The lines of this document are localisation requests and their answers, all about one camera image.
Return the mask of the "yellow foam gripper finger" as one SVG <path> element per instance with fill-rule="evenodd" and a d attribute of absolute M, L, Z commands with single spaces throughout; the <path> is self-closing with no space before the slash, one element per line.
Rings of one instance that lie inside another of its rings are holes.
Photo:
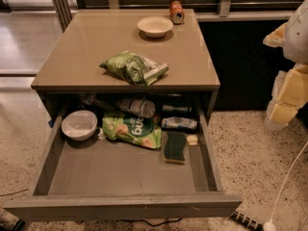
<path fill-rule="evenodd" d="M 280 70 L 266 110 L 266 127 L 271 131 L 287 127 L 307 102 L 308 65 L 295 64 L 288 72 Z"/>
<path fill-rule="evenodd" d="M 263 44 L 269 47 L 283 47 L 287 23 L 283 23 L 263 39 Z"/>

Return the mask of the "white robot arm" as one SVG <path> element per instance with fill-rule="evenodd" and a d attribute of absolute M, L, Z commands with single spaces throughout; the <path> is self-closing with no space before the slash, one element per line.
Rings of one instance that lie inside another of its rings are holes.
<path fill-rule="evenodd" d="M 284 57 L 295 63 L 288 72 L 278 72 L 266 110 L 265 125 L 278 131 L 287 127 L 308 102 L 308 0 L 286 23 L 267 35 L 263 44 L 281 47 Z"/>

